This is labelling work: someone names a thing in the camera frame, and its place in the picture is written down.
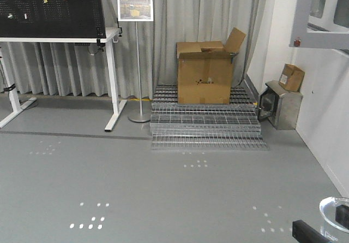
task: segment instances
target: table top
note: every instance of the table top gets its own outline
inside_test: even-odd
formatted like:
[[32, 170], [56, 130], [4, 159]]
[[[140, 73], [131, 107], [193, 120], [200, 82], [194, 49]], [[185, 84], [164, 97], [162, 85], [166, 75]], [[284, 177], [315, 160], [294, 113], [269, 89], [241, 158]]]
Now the table top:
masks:
[[[117, 27], [106, 27], [106, 38], [101, 38], [101, 43], [106, 43], [118, 34]], [[0, 42], [39, 42], [39, 43], [96, 43], [97, 38], [25, 38], [25, 37], [0, 37]]]

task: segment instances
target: cardboard box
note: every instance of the cardboard box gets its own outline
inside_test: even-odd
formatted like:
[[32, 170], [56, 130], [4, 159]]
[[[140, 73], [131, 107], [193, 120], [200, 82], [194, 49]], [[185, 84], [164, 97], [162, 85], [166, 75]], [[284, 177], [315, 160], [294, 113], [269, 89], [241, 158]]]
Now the cardboard box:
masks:
[[302, 85], [304, 74], [304, 71], [300, 68], [292, 64], [285, 64], [279, 80], [279, 85], [285, 90], [298, 92]]
[[177, 87], [180, 104], [228, 104], [232, 59], [246, 34], [234, 28], [221, 41], [177, 43]]

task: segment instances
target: open cardboard box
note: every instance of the open cardboard box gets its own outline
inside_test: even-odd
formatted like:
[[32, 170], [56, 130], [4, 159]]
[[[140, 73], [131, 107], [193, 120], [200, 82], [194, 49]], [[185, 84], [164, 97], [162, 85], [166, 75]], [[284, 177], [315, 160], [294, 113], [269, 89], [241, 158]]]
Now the open cardboard box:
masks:
[[234, 28], [221, 41], [177, 43], [177, 87], [180, 104], [228, 104], [234, 56], [246, 34]]

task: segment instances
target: white wall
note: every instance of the white wall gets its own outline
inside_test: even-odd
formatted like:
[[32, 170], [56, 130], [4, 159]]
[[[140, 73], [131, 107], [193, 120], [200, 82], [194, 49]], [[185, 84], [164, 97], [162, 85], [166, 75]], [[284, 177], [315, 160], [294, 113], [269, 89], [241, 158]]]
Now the white wall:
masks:
[[274, 0], [269, 7], [274, 10], [262, 20], [264, 30], [248, 75], [261, 93], [265, 82], [279, 79], [285, 63], [305, 70], [296, 130], [339, 192], [349, 197], [349, 55], [331, 49], [290, 48], [296, 0]]
[[298, 49], [296, 65], [305, 70], [296, 129], [339, 192], [349, 197], [349, 55]]
[[267, 0], [256, 50], [248, 75], [261, 93], [265, 83], [279, 79], [285, 63], [291, 63], [289, 41], [296, 0]]

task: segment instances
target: picture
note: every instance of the picture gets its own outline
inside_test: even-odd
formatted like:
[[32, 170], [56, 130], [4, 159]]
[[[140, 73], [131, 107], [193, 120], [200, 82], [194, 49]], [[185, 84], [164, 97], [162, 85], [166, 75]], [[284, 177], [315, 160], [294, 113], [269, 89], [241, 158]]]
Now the picture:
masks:
[[118, 0], [119, 21], [154, 21], [153, 0]]

